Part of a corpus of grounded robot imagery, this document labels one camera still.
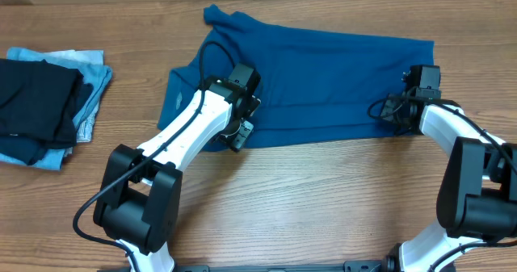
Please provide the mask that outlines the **blue polo shirt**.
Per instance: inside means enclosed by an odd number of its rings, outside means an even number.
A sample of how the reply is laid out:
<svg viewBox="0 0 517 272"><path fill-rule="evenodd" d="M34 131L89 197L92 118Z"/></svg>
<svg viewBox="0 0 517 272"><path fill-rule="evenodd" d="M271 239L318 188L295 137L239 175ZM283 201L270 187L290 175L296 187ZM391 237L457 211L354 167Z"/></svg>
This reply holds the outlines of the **blue polo shirt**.
<svg viewBox="0 0 517 272"><path fill-rule="evenodd" d="M185 109L200 79L227 77L243 63L261 77L250 148L391 137L394 126L371 119L369 106L401 93L411 66L434 61L429 40L282 27L217 6L205 8L204 21L207 48L170 71L158 128Z"/></svg>

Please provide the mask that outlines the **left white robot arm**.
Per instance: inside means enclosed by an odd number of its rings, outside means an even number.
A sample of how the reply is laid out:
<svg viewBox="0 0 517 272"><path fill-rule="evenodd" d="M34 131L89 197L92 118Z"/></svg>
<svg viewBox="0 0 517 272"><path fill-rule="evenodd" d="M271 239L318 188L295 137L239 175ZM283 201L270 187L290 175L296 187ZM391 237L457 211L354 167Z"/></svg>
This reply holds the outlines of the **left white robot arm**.
<svg viewBox="0 0 517 272"><path fill-rule="evenodd" d="M238 64L226 79L208 77L191 102L153 139L110 155L94 222L126 253L128 271L172 271L167 240L179 214L183 171L209 142L239 151L252 133L259 73Z"/></svg>

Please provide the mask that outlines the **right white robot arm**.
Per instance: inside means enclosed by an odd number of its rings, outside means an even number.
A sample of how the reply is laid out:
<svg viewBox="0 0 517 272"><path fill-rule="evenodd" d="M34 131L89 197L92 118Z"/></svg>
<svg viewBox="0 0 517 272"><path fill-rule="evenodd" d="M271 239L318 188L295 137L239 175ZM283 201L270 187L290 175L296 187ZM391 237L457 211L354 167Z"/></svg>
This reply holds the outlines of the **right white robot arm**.
<svg viewBox="0 0 517 272"><path fill-rule="evenodd" d="M379 101L376 118L431 138L448 156L436 219L415 238L395 245L379 271L453 271L477 248L516 245L516 146L479 127L460 105L441 97L435 65L413 65L401 94Z"/></svg>

